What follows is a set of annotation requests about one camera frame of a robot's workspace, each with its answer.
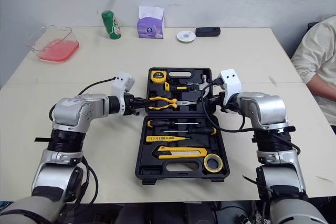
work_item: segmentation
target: screwdriver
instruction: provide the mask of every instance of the screwdriver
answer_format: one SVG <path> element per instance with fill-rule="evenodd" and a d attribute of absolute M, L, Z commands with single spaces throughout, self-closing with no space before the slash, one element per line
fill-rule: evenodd
<path fill-rule="evenodd" d="M 179 136 L 147 136 L 146 142 L 157 142 L 157 141 L 163 141 L 163 142 L 175 142 L 185 139 L 191 139 L 190 137 L 179 137 Z"/>
<path fill-rule="evenodd" d="M 176 124 L 198 124 L 198 123 L 176 123 L 175 121 L 167 121 L 167 120 L 149 120 L 147 122 L 147 126 L 150 128 L 161 126 L 172 126 Z"/>
<path fill-rule="evenodd" d="M 163 132 L 187 132 L 187 133 L 196 133 L 196 134 L 210 134 L 215 135 L 217 133 L 216 128 L 211 127 L 197 127 L 189 130 L 182 130 L 182 131 L 163 131 Z"/>

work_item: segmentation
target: tissue box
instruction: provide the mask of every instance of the tissue box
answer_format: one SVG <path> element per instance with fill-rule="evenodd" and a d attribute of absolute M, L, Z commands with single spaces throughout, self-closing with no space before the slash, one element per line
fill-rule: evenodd
<path fill-rule="evenodd" d="M 163 39 L 163 8 L 139 6 L 139 21 L 136 26 L 140 38 Z"/>

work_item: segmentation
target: plastic container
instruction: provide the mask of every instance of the plastic container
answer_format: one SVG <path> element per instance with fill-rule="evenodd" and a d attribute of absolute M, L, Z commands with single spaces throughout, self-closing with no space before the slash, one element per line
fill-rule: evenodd
<path fill-rule="evenodd" d="M 26 45 L 41 60 L 53 62 L 66 61 L 79 47 L 70 27 L 56 26 L 42 27 L 27 39 Z"/>

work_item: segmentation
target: white wall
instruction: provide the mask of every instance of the white wall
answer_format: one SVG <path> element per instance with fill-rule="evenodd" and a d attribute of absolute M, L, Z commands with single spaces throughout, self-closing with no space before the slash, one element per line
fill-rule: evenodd
<path fill-rule="evenodd" d="M 307 23 L 336 14 L 336 0 L 0 0 L 0 84 L 28 52 L 35 27 L 102 26 L 105 9 L 134 26 L 139 5 L 163 6 L 167 27 L 271 27 L 289 55 Z"/>

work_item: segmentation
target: white tape roll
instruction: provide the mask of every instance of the white tape roll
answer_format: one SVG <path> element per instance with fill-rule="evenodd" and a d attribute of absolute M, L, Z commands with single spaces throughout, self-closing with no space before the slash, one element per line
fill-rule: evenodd
<path fill-rule="evenodd" d="M 193 42 L 196 38 L 196 35 L 192 31 L 180 31 L 176 36 L 181 42 Z"/>

